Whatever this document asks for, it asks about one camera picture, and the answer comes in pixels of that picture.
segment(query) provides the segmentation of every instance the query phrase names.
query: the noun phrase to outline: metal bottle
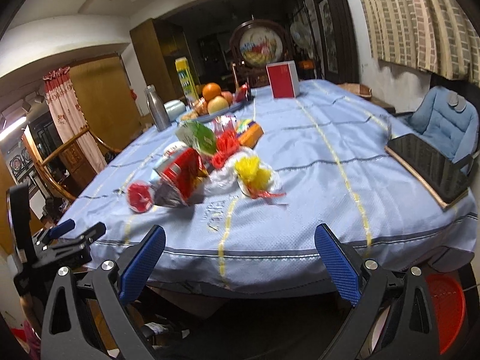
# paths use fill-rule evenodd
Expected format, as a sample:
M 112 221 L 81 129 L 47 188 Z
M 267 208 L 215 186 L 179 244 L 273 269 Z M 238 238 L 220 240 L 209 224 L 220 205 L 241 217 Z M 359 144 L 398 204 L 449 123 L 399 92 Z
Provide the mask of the metal bottle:
M 148 85 L 145 88 L 145 95 L 147 96 L 148 110 L 155 121 L 157 130 L 165 130 L 165 128 L 171 125 L 171 122 L 165 106 L 162 103 L 162 99 L 160 99 L 155 91 L 155 87 L 153 85 Z

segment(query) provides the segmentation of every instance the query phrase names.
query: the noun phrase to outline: red floral curtain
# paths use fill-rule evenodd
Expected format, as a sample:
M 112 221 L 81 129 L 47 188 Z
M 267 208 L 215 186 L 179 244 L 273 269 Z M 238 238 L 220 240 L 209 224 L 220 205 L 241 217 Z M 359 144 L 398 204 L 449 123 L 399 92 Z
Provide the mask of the red floral curtain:
M 74 86 L 70 80 L 69 67 L 62 67 L 44 76 L 46 102 L 61 140 L 65 143 L 78 134 L 87 122 L 78 104 Z M 86 133 L 77 140 L 93 169 L 99 173 L 107 165 L 97 143 Z

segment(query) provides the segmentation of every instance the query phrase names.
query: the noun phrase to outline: blue chair cushion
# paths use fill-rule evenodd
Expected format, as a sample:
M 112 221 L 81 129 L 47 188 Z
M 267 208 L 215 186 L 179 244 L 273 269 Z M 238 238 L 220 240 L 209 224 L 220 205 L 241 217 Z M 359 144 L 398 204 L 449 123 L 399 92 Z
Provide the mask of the blue chair cushion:
M 431 88 L 406 122 L 431 146 L 457 162 L 477 148 L 479 116 L 468 101 L 462 112 L 456 111 L 448 104 L 450 95 L 444 87 Z

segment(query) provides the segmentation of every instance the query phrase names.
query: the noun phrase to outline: red ribbon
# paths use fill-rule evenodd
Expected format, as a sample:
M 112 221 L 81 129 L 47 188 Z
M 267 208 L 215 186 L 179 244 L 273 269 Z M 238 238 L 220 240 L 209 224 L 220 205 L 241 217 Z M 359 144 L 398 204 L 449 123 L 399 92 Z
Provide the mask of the red ribbon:
M 212 157 L 215 169 L 221 169 L 227 159 L 234 155 L 240 148 L 237 134 L 232 130 L 225 131 L 217 138 L 217 152 Z
M 250 187 L 247 187 L 248 189 L 248 192 L 250 193 L 250 197 L 252 199 L 256 199 L 256 198 L 280 198 L 282 196 L 285 196 L 286 193 L 270 193 L 270 192 L 267 192 L 267 191 L 257 191 L 257 190 L 254 190 L 253 188 L 250 188 Z

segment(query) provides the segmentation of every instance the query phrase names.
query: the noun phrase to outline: red box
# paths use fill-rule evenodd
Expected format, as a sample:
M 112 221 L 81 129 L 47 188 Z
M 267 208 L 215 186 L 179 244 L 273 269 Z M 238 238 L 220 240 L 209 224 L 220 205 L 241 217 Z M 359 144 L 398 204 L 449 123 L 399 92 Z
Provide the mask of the red box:
M 300 94 L 299 78 L 294 61 L 268 64 L 267 73 L 274 98 L 297 97 Z

